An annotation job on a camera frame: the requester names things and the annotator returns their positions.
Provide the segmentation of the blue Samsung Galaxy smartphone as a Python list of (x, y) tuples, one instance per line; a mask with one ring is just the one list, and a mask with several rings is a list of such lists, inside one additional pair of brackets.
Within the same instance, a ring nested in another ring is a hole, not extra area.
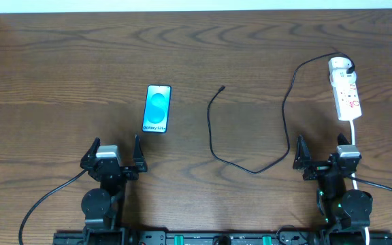
[(151, 84), (147, 88), (142, 131), (166, 133), (172, 95), (170, 85)]

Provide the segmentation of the white power strip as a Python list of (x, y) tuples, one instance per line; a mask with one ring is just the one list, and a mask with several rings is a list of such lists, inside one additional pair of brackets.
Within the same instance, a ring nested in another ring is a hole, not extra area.
[(333, 87), (336, 112), (341, 121), (350, 121), (362, 116), (356, 78), (335, 78), (330, 76)]

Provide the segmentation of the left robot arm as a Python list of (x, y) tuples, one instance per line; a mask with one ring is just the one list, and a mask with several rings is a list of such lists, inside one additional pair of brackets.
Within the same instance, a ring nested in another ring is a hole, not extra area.
[(83, 244), (130, 244), (137, 243), (127, 228), (119, 227), (120, 211), (125, 202), (126, 185), (148, 170), (135, 136), (133, 165), (122, 166), (117, 145), (102, 146), (96, 138), (81, 158), (80, 167), (100, 183), (100, 187), (88, 191), (82, 198), (81, 209), (85, 215)]

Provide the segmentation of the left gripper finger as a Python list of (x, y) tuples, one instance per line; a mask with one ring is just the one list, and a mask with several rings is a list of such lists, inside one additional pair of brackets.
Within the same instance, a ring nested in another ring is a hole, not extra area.
[(82, 167), (93, 167), (96, 163), (96, 153), (100, 147), (100, 139), (98, 137), (95, 138), (91, 147), (87, 150), (84, 156), (81, 158), (81, 166)]
[(140, 145), (140, 137), (138, 134), (135, 135), (135, 146), (133, 149), (133, 161), (137, 167), (145, 166), (145, 158)]

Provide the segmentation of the black mounting rail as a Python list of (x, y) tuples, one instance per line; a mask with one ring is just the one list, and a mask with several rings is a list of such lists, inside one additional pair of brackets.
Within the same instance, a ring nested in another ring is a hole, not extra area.
[(53, 244), (121, 244), (121, 245), (301, 245), (301, 244), (365, 244), (360, 233), (332, 233), (327, 241), (322, 237), (292, 230), (274, 233), (172, 233), (165, 231), (81, 231), (55, 233)]

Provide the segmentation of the white USB charger plug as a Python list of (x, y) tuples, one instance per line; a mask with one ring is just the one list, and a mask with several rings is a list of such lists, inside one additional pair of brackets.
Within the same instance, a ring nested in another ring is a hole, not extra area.
[(344, 57), (333, 57), (328, 62), (329, 81), (332, 87), (356, 82), (357, 74), (354, 63)]

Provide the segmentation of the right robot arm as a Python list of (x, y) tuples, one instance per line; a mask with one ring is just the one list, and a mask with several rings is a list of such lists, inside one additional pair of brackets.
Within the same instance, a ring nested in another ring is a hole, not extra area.
[(310, 244), (360, 244), (365, 241), (364, 229), (370, 226), (372, 196), (357, 189), (348, 190), (344, 179), (356, 172), (361, 154), (343, 134), (338, 146), (325, 161), (312, 159), (303, 136), (297, 137), (293, 169), (302, 170), (305, 181), (316, 180), (316, 202), (327, 226), (309, 238)]

